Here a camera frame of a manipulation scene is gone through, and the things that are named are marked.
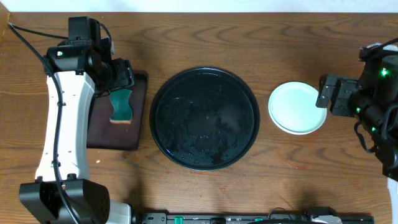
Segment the light blue plate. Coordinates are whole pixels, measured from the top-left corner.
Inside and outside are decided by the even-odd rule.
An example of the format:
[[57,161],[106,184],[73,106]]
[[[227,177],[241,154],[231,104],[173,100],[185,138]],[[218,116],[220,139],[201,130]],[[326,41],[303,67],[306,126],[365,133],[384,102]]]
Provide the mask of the light blue plate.
[[318,91],[306,83],[281,84],[269,97],[271,120],[289,134],[305,135],[316,131],[327,116],[325,108],[315,106],[317,96]]

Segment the green sponge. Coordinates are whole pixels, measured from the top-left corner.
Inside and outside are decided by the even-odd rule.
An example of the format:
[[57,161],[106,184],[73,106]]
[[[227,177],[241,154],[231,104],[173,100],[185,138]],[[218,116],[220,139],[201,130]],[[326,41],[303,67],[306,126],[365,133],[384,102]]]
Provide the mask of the green sponge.
[[109,118],[111,123],[129,124],[132,121],[133,111],[129,104],[131,93],[131,90],[122,89],[110,94],[109,99],[113,106],[113,113]]

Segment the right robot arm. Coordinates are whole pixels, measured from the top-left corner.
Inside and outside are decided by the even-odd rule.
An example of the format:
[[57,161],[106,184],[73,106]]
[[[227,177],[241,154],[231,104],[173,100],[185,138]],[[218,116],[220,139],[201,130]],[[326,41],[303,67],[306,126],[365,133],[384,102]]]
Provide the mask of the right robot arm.
[[363,135],[357,135],[362,148],[382,163],[397,223],[397,40],[360,48],[359,61],[364,69],[358,79],[322,76],[315,105],[335,116],[356,118],[354,129],[362,126],[371,136],[374,145],[367,147]]

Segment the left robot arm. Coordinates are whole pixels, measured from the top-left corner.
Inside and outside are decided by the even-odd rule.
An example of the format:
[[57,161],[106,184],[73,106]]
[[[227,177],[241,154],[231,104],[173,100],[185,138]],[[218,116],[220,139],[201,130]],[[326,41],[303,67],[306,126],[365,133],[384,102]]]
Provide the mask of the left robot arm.
[[132,223],[133,209],[110,199],[90,181],[87,134],[92,99],[125,93],[135,84],[131,64],[113,59],[112,46],[59,45],[43,57],[49,114],[35,181],[22,184],[19,199],[40,223]]

